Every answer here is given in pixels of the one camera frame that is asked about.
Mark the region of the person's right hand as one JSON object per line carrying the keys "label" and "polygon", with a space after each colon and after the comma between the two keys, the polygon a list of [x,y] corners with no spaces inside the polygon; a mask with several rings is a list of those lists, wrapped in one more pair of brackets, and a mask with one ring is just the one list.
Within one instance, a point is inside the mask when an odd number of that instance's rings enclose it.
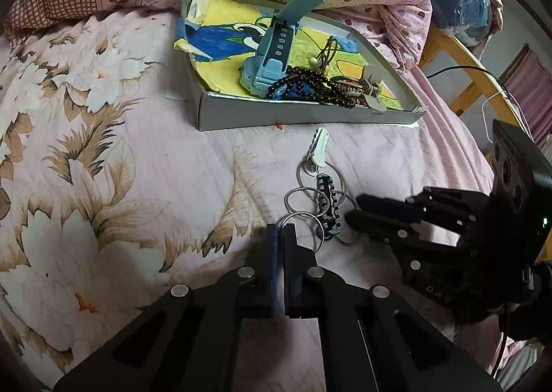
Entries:
{"label": "person's right hand", "polygon": [[528,344],[527,341],[514,342],[511,338],[506,338],[505,348],[500,355],[502,332],[499,329],[499,317],[495,314],[474,325],[458,326],[453,342],[471,355],[488,373],[493,370],[497,360],[500,361],[499,369],[503,369]]}

